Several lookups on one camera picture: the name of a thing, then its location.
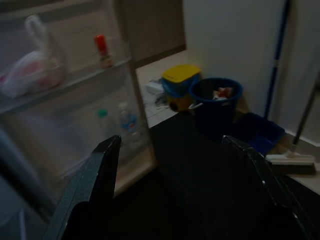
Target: yellow lid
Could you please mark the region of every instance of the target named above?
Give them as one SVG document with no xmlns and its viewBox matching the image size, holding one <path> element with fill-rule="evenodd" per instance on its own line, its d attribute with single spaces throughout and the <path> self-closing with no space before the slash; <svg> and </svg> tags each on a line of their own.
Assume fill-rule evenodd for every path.
<svg viewBox="0 0 320 240">
<path fill-rule="evenodd" d="M 200 68 L 190 64 L 183 64 L 183 65 L 174 66 L 166 70 L 162 74 L 162 77 L 172 83 L 177 84 L 199 73 L 200 73 Z"/>
</svg>

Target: dark blue bucket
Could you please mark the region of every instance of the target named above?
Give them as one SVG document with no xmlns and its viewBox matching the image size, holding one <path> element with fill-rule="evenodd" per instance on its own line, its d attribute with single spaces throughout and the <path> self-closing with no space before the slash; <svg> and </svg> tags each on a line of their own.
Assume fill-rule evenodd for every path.
<svg viewBox="0 0 320 240">
<path fill-rule="evenodd" d="M 232 95 L 226 100 L 212 100 L 214 90 L 232 88 Z M 195 126 L 202 134 L 211 139 L 221 139 L 228 135 L 235 115 L 238 98 L 243 87 L 227 78 L 206 78 L 195 82 L 189 90 L 195 103 L 189 109 L 194 110 Z"/>
</svg>

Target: white plastic bag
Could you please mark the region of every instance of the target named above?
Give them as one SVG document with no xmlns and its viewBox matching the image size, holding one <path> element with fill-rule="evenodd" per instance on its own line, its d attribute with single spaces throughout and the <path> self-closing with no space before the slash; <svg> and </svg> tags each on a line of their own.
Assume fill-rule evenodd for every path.
<svg viewBox="0 0 320 240">
<path fill-rule="evenodd" d="M 13 98 L 52 88 L 66 75 L 65 54 L 40 18 L 29 16 L 25 27 L 38 50 L 23 56 L 0 74 L 1 91 Z"/>
</svg>

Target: dark floor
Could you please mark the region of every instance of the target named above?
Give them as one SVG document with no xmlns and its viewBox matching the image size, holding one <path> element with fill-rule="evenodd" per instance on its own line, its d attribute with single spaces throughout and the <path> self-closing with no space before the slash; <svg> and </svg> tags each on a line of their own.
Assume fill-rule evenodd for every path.
<svg viewBox="0 0 320 240">
<path fill-rule="evenodd" d="M 179 113 L 151 128 L 159 167 L 113 200 L 108 239 L 247 239 L 251 226 L 241 221 L 246 210 L 252 214 L 248 196 L 256 196 L 240 186 L 256 181 L 241 176 L 239 165 L 232 171 L 242 182 L 234 181 L 228 165 L 234 156 L 200 135 L 193 121 Z"/>
</svg>

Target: plastic bottle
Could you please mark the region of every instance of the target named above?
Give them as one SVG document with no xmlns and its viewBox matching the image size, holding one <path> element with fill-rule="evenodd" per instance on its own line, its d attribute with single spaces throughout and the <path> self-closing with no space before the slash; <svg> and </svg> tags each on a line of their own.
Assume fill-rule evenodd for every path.
<svg viewBox="0 0 320 240">
<path fill-rule="evenodd" d="M 137 128 L 137 118 L 132 113 L 127 102 L 121 102 L 119 107 L 119 121 L 124 131 L 125 142 L 130 148 L 135 149 L 141 145 L 141 136 Z"/>
<path fill-rule="evenodd" d="M 127 102 L 120 102 L 118 107 L 120 126 L 124 130 L 124 134 L 133 132 L 137 126 L 136 116 L 131 112 Z"/>
<path fill-rule="evenodd" d="M 105 139 L 108 139 L 117 134 L 117 126 L 114 118 L 108 114 L 108 110 L 105 108 L 101 108 L 97 112 L 99 120 L 100 120 L 100 127 L 103 132 L 103 136 Z"/>
</svg>

